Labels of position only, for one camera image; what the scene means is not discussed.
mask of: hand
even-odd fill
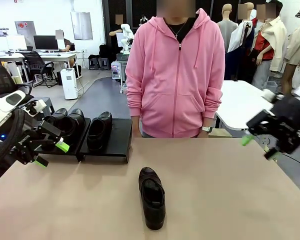
[[[197,136],[198,139],[208,139],[209,133],[207,131],[201,131]]]
[[[142,134],[141,134],[140,130],[138,129],[138,130],[132,131],[132,137],[133,138],[142,138]]]
[[[259,55],[256,57],[256,62],[255,62],[255,64],[257,65],[257,66],[259,66],[260,64],[261,64],[261,62],[262,62],[262,58],[264,57],[264,54],[263,53],[259,53]]]

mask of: hoodie pocket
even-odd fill
[[[194,96],[178,95],[174,132],[178,134],[201,128],[203,123],[202,112],[204,112],[204,106],[200,106]]]
[[[174,95],[144,95],[142,98],[142,124],[165,133],[172,133]]]

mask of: pink hoodie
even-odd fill
[[[125,70],[131,116],[155,138],[191,138],[221,101],[225,45],[216,23],[199,9],[181,44],[162,17],[136,32]]]

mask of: black shoe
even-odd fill
[[[51,116],[46,116],[43,120],[57,127],[60,120],[68,115],[68,111],[65,108],[60,108],[55,111]]]
[[[112,130],[112,115],[105,111],[92,120],[86,144],[92,152],[102,150],[108,143]]]
[[[164,225],[166,216],[165,190],[160,178],[150,167],[144,167],[140,171],[139,190],[145,224],[151,230],[159,230]]]
[[[85,128],[85,124],[85,116],[80,109],[75,108],[69,112],[68,116],[64,117],[58,123],[58,129],[62,131],[61,136],[64,142],[72,145],[78,141]]]

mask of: chair armrest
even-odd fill
[[[44,73],[44,70],[45,70],[45,69],[47,68],[47,66],[49,66],[49,65],[52,65],[52,66],[51,66],[51,72],[52,72],[53,69],[54,69],[55,64],[51,61],[51,62],[48,62],[48,63],[46,63],[45,65],[43,65],[43,68],[41,69],[40,74],[43,74],[43,73]]]
[[[32,86],[29,86],[29,85],[27,85],[27,84],[16,84],[15,86],[16,86],[18,89],[20,89],[20,88],[22,88],[22,87],[28,87],[28,88],[29,88],[29,92],[26,93],[26,94],[28,94],[28,95],[31,94]]]

